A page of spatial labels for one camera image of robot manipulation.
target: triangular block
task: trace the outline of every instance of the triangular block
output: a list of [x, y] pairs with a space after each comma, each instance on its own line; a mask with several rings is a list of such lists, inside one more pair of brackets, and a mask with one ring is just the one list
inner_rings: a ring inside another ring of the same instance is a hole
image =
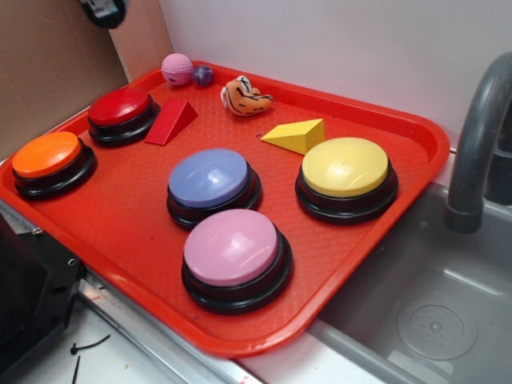
[[198, 113], [188, 101], [167, 100], [144, 141], [164, 146], [197, 116]]
[[262, 140], [293, 152], [306, 154], [311, 148], [326, 140], [323, 119], [276, 126], [263, 136]]

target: faucet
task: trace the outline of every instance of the faucet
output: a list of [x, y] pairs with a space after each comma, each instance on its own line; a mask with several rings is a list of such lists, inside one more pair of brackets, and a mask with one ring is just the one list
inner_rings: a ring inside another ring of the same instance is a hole
[[482, 224], [483, 198], [512, 204], [512, 52], [496, 58], [471, 102], [458, 142], [445, 224], [473, 233]]

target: tray rim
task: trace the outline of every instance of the tray rim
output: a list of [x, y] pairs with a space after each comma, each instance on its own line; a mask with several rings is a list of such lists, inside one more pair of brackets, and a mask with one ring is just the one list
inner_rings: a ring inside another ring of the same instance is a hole
[[[236, 70], [216, 66], [207, 62], [194, 62], [196, 65], [208, 65], [216, 73], [215, 83], [226, 83], [231, 80], [232, 73]], [[353, 116], [357, 113], [364, 111], [367, 114], [374, 114], [378, 118], [388, 118], [393, 122], [406, 123], [408, 126], [414, 124], [418, 127], [417, 130], [408, 132], [407, 135], [401, 134], [402, 137], [411, 138], [418, 142], [419, 138], [428, 140], [430, 148], [427, 149], [422, 145], [428, 154], [429, 162], [422, 172], [420, 178], [416, 178], [411, 185], [402, 192], [397, 198], [395, 203], [388, 209], [384, 215], [375, 221], [375, 224], [364, 236], [364, 241], [360, 241], [345, 258], [350, 262], [350, 268], [340, 270], [336, 268], [321, 287], [311, 296], [311, 299], [292, 317], [292, 319], [279, 330], [272, 334], [266, 334], [259, 338], [249, 340], [225, 340], [220, 339], [212, 334], [205, 333], [204, 329], [200, 326], [195, 326], [191, 322], [184, 322], [179, 312], [176, 309], [166, 305], [163, 301], [159, 300], [147, 288], [135, 284], [133, 282], [123, 281], [117, 282], [115, 277], [119, 275], [121, 270], [115, 263], [101, 255], [92, 246], [85, 242], [79, 241], [72, 233], [65, 228], [61, 228], [51, 218], [38, 212], [30, 205], [30, 202], [23, 200], [16, 194], [12, 194], [10, 190], [4, 186], [4, 177], [6, 172], [11, 170], [12, 155], [0, 165], [0, 198], [10, 205], [13, 209], [19, 212], [22, 216], [27, 218], [33, 224], [44, 229], [56, 239], [58, 239], [64, 246], [68, 247], [71, 251], [80, 257], [80, 254], [87, 253], [89, 259], [101, 259], [102, 271], [92, 271], [99, 276], [102, 276], [108, 283], [112, 283], [114, 287], [120, 289], [128, 298], [135, 301], [144, 310], [155, 316], [158, 320], [164, 322], [167, 326], [172, 328], [180, 334], [187, 341], [195, 344], [201, 350], [208, 353], [216, 354], [225, 358], [241, 358], [255, 354], [260, 354], [263, 351], [271, 350], [284, 342], [287, 342], [294, 337], [299, 336], [313, 321], [316, 314], [327, 303], [327, 301], [334, 295], [336, 290], [344, 283], [351, 273], [358, 267], [358, 265], [366, 258], [369, 252], [377, 245], [378, 241], [386, 234], [386, 232], [396, 223], [405, 210], [412, 204], [417, 196], [426, 188], [431, 182], [437, 172], [442, 168], [448, 159], [450, 153], [450, 144], [445, 132], [432, 121], [422, 118], [407, 112], [393, 110], [391, 108], [376, 106], [367, 102], [360, 102], [343, 96], [328, 94], [325, 92], [308, 89], [302, 86], [295, 86], [289, 83], [280, 82], [273, 79], [264, 78], [255, 74], [246, 74], [254, 82], [264, 82], [265, 90], [278, 99], [281, 93], [292, 93], [300, 96], [300, 101], [308, 105], [308, 109], [317, 112], [329, 113], [326, 110], [333, 108], [343, 108], [350, 112]], [[143, 75], [139, 79], [127, 84], [125, 87], [139, 86], [145, 90], [150, 91], [156, 86], [164, 83], [163, 76], [160, 69], [153, 70], [148, 74]], [[71, 119], [56, 126], [50, 132], [68, 130], [76, 134], [81, 134], [84, 130], [81, 120], [87, 114], [87, 109], [79, 114], [76, 114]], [[342, 117], [345, 120], [353, 121], [350, 118]], [[394, 128], [391, 133], [396, 132], [400, 128], [400, 124], [393, 125]]]

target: sink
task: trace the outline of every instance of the sink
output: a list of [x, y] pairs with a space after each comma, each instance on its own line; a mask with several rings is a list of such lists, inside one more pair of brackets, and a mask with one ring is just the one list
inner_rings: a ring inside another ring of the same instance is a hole
[[447, 193], [428, 186], [310, 332], [385, 382], [510, 383], [512, 211], [486, 202], [482, 228], [456, 234]]

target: plastic tray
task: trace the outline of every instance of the plastic tray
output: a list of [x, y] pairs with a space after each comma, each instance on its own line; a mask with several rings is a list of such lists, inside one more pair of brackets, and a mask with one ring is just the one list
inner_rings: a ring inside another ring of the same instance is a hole
[[[14, 188], [11, 159], [0, 168], [0, 198], [76, 253], [93, 272], [196, 347], [228, 358], [261, 353], [299, 335], [442, 167], [449, 153], [432, 122], [246, 74], [272, 108], [250, 118], [225, 110], [221, 88], [243, 72], [208, 64], [214, 84], [171, 87], [160, 70], [128, 86], [150, 92], [162, 105], [184, 99], [198, 117], [166, 146], [145, 142], [102, 148], [88, 135], [84, 111], [56, 130], [78, 134], [94, 149], [98, 168], [86, 184], [60, 198], [29, 202]], [[327, 138], [353, 136], [379, 144], [400, 181], [396, 202], [378, 219], [356, 226], [318, 222], [298, 207], [294, 182], [302, 156], [261, 141], [276, 125], [323, 118]], [[185, 292], [180, 270], [187, 232], [166, 210], [166, 185], [175, 164], [206, 148], [238, 151], [258, 172], [258, 208], [290, 241], [294, 274], [274, 302], [241, 315], [212, 314]]]

